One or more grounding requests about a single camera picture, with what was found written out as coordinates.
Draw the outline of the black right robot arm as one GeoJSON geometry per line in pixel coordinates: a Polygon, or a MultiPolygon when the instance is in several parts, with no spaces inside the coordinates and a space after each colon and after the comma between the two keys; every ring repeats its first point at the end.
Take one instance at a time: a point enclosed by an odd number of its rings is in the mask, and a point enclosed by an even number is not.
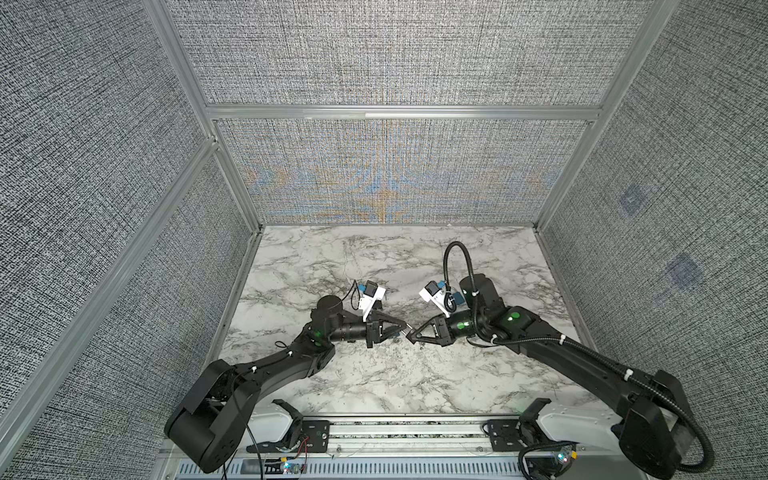
{"type": "Polygon", "coordinates": [[[440,312],[409,333],[411,342],[450,346],[477,337],[482,348],[506,348],[556,370],[611,410],[611,416],[600,417],[535,399],[516,424],[518,466],[525,478],[562,475],[579,445],[616,451],[656,479],[713,467],[713,445],[695,420],[681,382],[668,372],[635,370],[565,335],[536,313],[506,305],[483,274],[462,279],[459,291],[431,281],[419,295],[440,312]]]}

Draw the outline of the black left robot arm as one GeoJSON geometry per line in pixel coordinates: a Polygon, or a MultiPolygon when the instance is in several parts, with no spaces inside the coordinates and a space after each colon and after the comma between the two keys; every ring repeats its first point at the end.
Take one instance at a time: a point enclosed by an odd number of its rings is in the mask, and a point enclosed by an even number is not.
{"type": "Polygon", "coordinates": [[[380,309],[364,320],[346,311],[339,297],[323,296],[310,321],[278,352],[235,365],[210,363],[166,421],[165,436],[203,472],[213,473],[239,448],[262,397],[324,369],[337,342],[363,340],[372,347],[408,329],[406,321],[380,309]]]}

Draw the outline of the aluminium front frame rail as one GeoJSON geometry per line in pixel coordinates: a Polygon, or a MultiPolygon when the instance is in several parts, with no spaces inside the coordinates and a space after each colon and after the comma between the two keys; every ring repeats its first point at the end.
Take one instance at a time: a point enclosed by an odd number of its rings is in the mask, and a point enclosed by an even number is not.
{"type": "Polygon", "coordinates": [[[488,428],[509,415],[317,414],[321,445],[301,453],[240,448],[213,479],[521,479],[517,453],[488,428]]]}

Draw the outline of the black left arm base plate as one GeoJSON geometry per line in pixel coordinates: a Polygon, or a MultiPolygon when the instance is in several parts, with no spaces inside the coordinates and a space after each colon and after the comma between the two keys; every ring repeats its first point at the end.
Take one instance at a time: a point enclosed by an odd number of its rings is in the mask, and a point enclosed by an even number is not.
{"type": "Polygon", "coordinates": [[[256,447],[246,437],[248,453],[299,456],[301,452],[326,453],[330,439],[330,425],[326,420],[303,420],[288,427],[283,437],[276,441],[261,441],[256,447]]]}

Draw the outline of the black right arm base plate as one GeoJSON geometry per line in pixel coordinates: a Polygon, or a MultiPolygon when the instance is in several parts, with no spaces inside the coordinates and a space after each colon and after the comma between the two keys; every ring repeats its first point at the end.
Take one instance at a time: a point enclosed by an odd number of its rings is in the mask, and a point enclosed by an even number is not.
{"type": "Polygon", "coordinates": [[[536,451],[556,451],[562,448],[577,448],[573,442],[549,438],[535,420],[521,420],[517,417],[492,419],[484,422],[482,432],[488,437],[494,452],[521,452],[525,448],[536,451]]]}

